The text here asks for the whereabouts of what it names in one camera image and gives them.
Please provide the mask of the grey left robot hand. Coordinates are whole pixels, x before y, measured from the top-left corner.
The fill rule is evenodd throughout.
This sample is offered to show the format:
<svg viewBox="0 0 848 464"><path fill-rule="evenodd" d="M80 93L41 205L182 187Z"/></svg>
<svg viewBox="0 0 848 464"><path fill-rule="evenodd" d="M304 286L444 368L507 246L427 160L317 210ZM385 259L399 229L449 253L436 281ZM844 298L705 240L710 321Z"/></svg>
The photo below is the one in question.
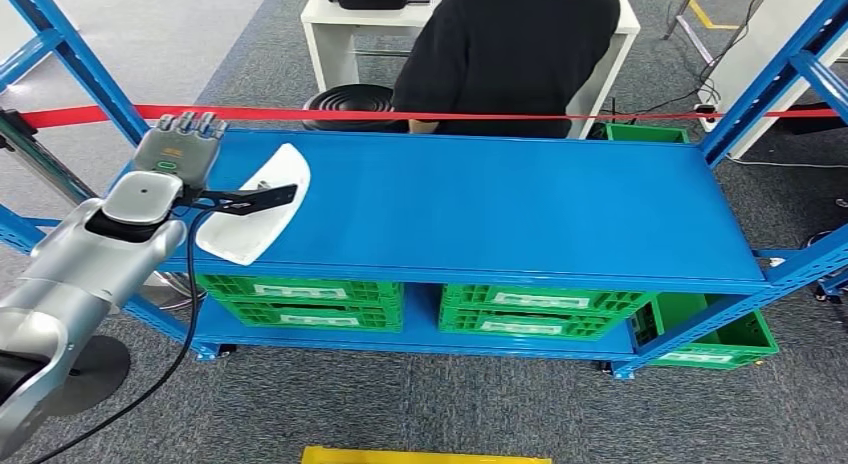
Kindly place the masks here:
<svg viewBox="0 0 848 464"><path fill-rule="evenodd" d="M175 175L192 189L204 189L229 123L213 112L163 114L142 138L133 169Z"/></svg>

